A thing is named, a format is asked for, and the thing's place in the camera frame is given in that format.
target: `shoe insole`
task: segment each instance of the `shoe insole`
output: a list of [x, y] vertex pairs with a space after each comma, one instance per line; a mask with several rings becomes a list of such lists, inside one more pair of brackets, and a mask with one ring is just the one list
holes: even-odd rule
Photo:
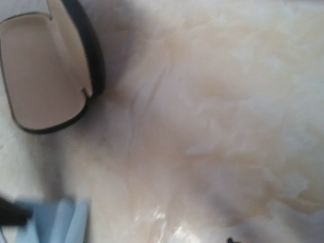
[[[76, 119], [93, 94], [93, 82], [101, 82], [92, 80], [85, 43], [64, 2], [48, 4], [51, 16], [31, 13], [0, 25], [2, 71], [12, 114], [31, 132]], [[95, 37], [89, 33], [88, 38]]]

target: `light blue plastic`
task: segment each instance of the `light blue plastic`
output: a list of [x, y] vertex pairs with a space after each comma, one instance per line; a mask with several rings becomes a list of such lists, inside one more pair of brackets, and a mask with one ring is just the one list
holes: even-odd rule
[[17, 243], [84, 243], [87, 202], [61, 200], [43, 204], [19, 202], [18, 205], [32, 210], [33, 216], [25, 227], [18, 229]]

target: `floor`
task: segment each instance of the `floor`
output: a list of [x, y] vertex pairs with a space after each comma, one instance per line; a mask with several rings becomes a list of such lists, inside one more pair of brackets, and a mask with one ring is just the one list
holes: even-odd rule
[[[35, 136], [0, 85], [0, 191], [91, 201], [90, 242], [324, 238], [322, 0], [81, 0], [108, 88]], [[0, 18], [47, 11], [0, 0]]]

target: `beige shoe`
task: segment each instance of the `beige shoe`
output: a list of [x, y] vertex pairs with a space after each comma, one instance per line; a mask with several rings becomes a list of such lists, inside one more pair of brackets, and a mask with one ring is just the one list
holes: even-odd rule
[[0, 24], [2, 73], [16, 123], [32, 133], [62, 129], [102, 93], [104, 61], [78, 0], [48, 0], [51, 15], [28, 13]]

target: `black object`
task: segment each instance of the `black object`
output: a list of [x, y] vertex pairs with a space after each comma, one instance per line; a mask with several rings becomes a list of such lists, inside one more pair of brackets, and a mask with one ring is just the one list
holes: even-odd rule
[[[98, 37], [91, 24], [91, 21], [89, 20], [86, 12], [84, 11], [82, 5], [78, 0], [61, 0], [61, 2], [68, 11], [80, 35], [90, 70], [93, 97], [97, 97], [104, 91], [106, 81], [105, 61]], [[47, 134], [57, 132], [80, 120], [86, 112], [87, 108], [88, 101], [86, 102], [83, 110], [76, 117], [53, 128], [48, 128], [41, 131], [31, 131], [22, 127], [21, 128], [27, 132], [34, 134]]]
[[0, 197], [0, 227], [24, 226], [32, 213]]
[[227, 243], [240, 243], [240, 242], [238, 242], [238, 241], [233, 241], [232, 238], [228, 238], [228, 239], [227, 239]]

